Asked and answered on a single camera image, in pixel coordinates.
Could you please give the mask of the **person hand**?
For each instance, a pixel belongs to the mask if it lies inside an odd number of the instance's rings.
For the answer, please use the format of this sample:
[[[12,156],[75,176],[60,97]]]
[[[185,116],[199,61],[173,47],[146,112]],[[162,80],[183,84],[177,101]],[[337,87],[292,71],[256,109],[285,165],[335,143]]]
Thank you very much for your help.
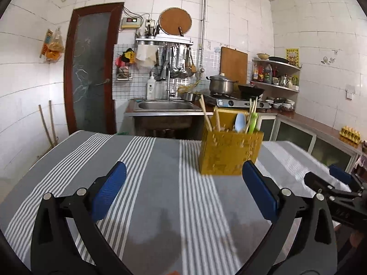
[[[337,250],[340,251],[346,243],[357,248],[363,241],[365,234],[346,225],[339,224],[334,228]]]

